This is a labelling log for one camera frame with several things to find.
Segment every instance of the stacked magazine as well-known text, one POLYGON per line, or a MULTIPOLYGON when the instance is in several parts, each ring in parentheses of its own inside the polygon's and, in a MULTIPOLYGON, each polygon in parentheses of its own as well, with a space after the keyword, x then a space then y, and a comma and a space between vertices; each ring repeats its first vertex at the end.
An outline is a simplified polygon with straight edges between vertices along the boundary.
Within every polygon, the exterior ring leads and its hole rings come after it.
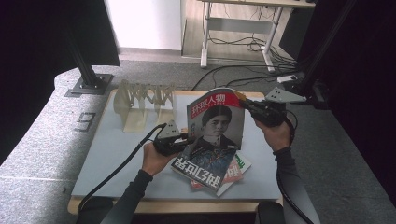
POLYGON ((207 187, 220 196, 251 165, 240 152, 245 109, 234 90, 218 88, 189 104, 187 116, 189 137, 196 140, 172 169, 188 177, 193 189, 207 187))

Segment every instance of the hand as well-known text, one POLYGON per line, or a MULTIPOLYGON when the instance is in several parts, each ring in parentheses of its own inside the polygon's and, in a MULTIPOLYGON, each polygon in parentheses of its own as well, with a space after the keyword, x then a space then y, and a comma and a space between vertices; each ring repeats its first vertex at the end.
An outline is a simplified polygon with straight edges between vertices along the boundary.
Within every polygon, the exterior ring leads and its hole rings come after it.
POLYGON ((286 122, 272 128, 263 125, 256 119, 254 119, 254 122, 264 133, 265 141, 273 151, 290 146, 290 127, 286 122))
POLYGON ((152 143, 144 145, 144 156, 142 170, 151 176, 158 174, 163 168, 172 160, 178 153, 170 155, 168 157, 158 153, 152 143))

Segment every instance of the gray carpet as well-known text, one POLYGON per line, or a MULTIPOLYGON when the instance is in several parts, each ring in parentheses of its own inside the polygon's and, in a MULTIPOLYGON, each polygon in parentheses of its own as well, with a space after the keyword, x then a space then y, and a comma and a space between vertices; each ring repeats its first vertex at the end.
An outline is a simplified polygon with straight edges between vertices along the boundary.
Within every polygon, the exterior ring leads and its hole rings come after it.
MULTIPOLYGON (((74 223, 67 204, 79 170, 111 90, 122 79, 166 84, 178 90, 192 86, 215 65, 122 61, 121 68, 95 66, 113 81, 104 95, 64 97, 74 87, 77 69, 55 79, 55 91, 28 133, 0 167, 0 223, 74 223), (79 123, 81 113, 94 113, 92 125, 79 123)), ((215 75, 217 86, 236 78, 257 77, 245 68, 227 68, 215 75)), ((249 83, 240 91, 269 92, 276 82, 249 83)), ((196 90, 215 87, 211 76, 196 90)), ((359 151, 331 111, 307 105, 288 105, 299 128, 293 155, 322 223, 394 223, 396 210, 359 151)))

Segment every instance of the man's dark hair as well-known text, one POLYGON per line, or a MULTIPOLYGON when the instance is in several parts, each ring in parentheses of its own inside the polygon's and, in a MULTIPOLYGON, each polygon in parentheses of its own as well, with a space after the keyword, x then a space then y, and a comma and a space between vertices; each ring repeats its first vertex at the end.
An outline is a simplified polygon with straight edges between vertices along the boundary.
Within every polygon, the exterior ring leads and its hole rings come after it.
POLYGON ((202 116, 202 126, 206 126, 207 122, 210 119, 213 119, 215 116, 225 115, 227 116, 228 120, 231 121, 232 112, 228 106, 225 105, 214 105, 208 108, 204 115, 202 116))

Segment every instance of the person's right hand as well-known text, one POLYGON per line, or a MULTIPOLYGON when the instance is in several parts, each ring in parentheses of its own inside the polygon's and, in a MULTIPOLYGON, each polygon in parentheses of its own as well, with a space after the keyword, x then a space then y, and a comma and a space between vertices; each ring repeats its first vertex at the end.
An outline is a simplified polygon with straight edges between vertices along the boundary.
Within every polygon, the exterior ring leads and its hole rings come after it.
POLYGON ((272 128, 265 126, 256 119, 254 119, 254 122, 264 133, 265 141, 273 151, 290 146, 290 127, 286 122, 272 128))

